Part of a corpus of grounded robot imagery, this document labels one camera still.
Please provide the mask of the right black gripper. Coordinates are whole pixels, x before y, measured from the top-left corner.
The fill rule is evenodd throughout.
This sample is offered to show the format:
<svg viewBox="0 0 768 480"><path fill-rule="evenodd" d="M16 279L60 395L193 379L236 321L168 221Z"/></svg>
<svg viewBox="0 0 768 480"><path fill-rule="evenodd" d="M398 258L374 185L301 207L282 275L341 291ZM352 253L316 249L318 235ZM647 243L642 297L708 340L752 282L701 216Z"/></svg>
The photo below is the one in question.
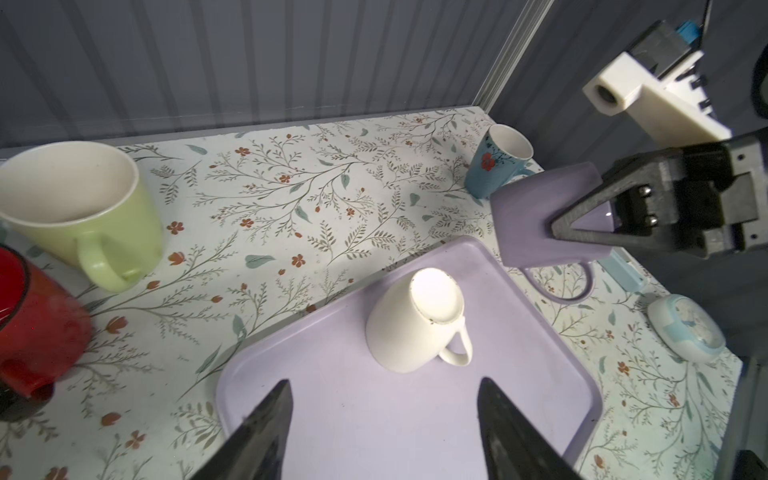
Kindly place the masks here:
<svg viewBox="0 0 768 480"><path fill-rule="evenodd" d="M612 231L577 228L599 206ZM554 217L559 240L700 258L767 247L767 131L617 161L602 183Z"/></svg>

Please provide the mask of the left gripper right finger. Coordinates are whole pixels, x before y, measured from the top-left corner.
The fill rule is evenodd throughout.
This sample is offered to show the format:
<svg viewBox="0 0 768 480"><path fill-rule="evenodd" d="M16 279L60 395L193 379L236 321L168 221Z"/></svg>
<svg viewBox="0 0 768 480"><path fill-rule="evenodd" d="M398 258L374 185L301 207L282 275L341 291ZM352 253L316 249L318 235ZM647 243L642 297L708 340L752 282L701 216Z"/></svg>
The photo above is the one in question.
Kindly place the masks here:
<svg viewBox="0 0 768 480"><path fill-rule="evenodd" d="M489 479L580 479L489 377L480 382L477 408Z"/></svg>

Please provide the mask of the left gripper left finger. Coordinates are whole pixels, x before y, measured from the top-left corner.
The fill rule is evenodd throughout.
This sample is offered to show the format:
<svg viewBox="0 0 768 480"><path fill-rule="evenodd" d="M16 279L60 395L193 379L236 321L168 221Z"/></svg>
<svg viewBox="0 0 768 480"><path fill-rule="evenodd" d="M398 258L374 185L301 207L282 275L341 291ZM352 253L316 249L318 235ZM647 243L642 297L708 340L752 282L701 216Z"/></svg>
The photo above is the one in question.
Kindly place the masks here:
<svg viewBox="0 0 768 480"><path fill-rule="evenodd" d="M283 379L192 479L280 479L292 412L290 381Z"/></svg>

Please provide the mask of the purple mug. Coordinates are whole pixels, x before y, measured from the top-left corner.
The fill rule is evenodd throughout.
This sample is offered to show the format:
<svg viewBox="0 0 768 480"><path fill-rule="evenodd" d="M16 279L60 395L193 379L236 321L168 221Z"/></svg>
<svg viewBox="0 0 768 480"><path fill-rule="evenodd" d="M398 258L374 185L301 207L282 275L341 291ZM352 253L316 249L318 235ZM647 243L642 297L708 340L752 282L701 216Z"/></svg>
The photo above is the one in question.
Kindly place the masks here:
<svg viewBox="0 0 768 480"><path fill-rule="evenodd" d="M490 196L490 207L502 263L517 268L547 299L565 305L586 300L594 289L592 263L608 257L608 245L556 239L550 223L581 197L602 184L597 168L588 162L544 171L509 183ZM532 275L534 268L577 264L585 272L584 290L559 297Z"/></svg>

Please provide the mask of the blue dotted mug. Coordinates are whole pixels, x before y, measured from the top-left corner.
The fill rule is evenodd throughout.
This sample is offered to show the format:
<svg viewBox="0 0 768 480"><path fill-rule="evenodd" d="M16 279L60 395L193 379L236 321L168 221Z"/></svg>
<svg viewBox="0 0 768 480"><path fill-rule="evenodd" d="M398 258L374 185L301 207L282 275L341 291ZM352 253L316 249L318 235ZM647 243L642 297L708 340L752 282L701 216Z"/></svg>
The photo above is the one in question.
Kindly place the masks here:
<svg viewBox="0 0 768 480"><path fill-rule="evenodd" d="M486 199L519 173L534 154L530 141L518 130L491 125L482 137L465 177L474 198Z"/></svg>

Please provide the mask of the white mug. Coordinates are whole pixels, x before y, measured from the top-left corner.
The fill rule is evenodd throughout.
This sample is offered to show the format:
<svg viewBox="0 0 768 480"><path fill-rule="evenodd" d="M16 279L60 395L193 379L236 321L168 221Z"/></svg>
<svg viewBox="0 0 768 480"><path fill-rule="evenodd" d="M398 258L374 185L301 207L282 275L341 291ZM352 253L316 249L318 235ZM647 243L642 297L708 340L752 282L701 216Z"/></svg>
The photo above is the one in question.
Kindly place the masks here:
<svg viewBox="0 0 768 480"><path fill-rule="evenodd" d="M448 273L423 268L399 279L366 322L373 358L396 373L413 372L434 358L464 367L473 359L463 293Z"/></svg>

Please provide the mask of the red mug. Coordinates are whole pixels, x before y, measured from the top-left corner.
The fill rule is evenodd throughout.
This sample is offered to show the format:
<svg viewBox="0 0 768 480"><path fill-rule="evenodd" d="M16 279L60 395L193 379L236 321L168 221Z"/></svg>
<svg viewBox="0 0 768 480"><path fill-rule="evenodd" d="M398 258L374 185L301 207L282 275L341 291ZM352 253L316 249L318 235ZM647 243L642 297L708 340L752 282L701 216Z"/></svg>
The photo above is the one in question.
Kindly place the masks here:
<svg viewBox="0 0 768 480"><path fill-rule="evenodd" d="M1 420L33 416L80 359L89 313L17 251L1 247Z"/></svg>

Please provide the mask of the light green mug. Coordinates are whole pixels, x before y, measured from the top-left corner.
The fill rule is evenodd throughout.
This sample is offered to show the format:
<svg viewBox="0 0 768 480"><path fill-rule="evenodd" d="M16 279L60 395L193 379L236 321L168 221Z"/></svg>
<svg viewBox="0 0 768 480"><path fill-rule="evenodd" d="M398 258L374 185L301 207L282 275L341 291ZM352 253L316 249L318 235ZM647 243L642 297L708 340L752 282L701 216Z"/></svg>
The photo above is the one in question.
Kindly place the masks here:
<svg viewBox="0 0 768 480"><path fill-rule="evenodd" d="M163 224L136 161L102 143L52 143L4 161L1 217L109 292L163 258Z"/></svg>

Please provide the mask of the lavender plastic tray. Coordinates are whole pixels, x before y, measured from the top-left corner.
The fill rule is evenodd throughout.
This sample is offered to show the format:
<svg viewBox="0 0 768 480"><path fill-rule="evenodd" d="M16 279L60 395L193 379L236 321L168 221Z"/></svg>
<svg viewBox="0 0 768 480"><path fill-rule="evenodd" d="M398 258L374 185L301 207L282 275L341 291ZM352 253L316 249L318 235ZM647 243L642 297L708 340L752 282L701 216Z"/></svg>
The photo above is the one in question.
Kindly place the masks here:
<svg viewBox="0 0 768 480"><path fill-rule="evenodd" d="M464 294L473 360L388 371L368 350L367 317L397 280L427 267ZM485 245L463 236L243 349L221 374L215 405L231 434L278 381L290 382L286 479L483 479L477 393L486 377L577 461L603 411L595 380Z"/></svg>

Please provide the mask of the white round clock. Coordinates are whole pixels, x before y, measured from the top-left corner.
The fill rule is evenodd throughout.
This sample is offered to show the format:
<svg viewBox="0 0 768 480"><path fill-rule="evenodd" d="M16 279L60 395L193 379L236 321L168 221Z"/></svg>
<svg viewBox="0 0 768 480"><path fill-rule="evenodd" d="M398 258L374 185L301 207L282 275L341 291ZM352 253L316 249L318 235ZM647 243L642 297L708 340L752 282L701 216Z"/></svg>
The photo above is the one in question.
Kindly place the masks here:
<svg viewBox="0 0 768 480"><path fill-rule="evenodd" d="M693 363L709 363L726 349L726 340L712 317L692 299L672 294L647 307L648 319L663 342L677 356Z"/></svg>

